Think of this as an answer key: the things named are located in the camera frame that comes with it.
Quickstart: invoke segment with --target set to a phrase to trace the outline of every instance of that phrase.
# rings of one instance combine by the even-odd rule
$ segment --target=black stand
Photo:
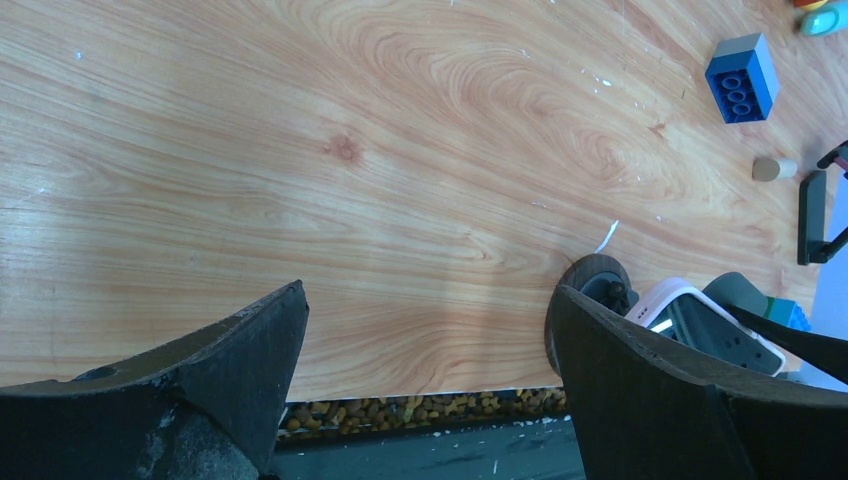
[[[825,241],[824,210],[827,173],[811,173],[801,182],[798,207],[798,265],[827,263],[848,243],[848,228],[832,242]]]

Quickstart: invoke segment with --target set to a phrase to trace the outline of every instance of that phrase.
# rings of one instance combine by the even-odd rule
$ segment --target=orange object
[[[805,12],[812,12],[813,10],[821,7],[827,0],[794,0],[795,8],[800,8]]]

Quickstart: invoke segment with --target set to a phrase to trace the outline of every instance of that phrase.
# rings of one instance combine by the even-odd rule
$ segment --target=wooden surface
[[[615,220],[604,252],[642,292],[737,270],[809,313],[797,188],[844,140],[848,43],[792,17],[783,0],[7,0],[0,384],[71,378],[297,278],[312,310],[290,400],[556,384],[548,300]],[[767,122],[724,125],[704,69],[757,31],[783,89]],[[771,155],[799,176],[753,182]]]

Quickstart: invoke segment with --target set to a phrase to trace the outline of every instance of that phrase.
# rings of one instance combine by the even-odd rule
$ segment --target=wheel
[[[568,285],[592,300],[624,316],[630,311],[634,295],[630,286],[630,277],[618,260],[599,253],[587,255],[575,262],[565,271],[554,289],[551,302],[560,285]],[[556,349],[551,334],[551,307],[545,317],[545,353],[551,368],[560,375],[556,361]]]

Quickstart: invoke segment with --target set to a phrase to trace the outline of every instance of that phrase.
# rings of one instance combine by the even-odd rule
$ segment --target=wooden table
[[[725,125],[704,70],[757,31],[783,89]],[[290,400],[553,385],[552,289],[616,220],[639,291],[736,270],[809,313],[797,190],[844,140],[844,40],[784,0],[6,1],[0,384],[300,278]]]

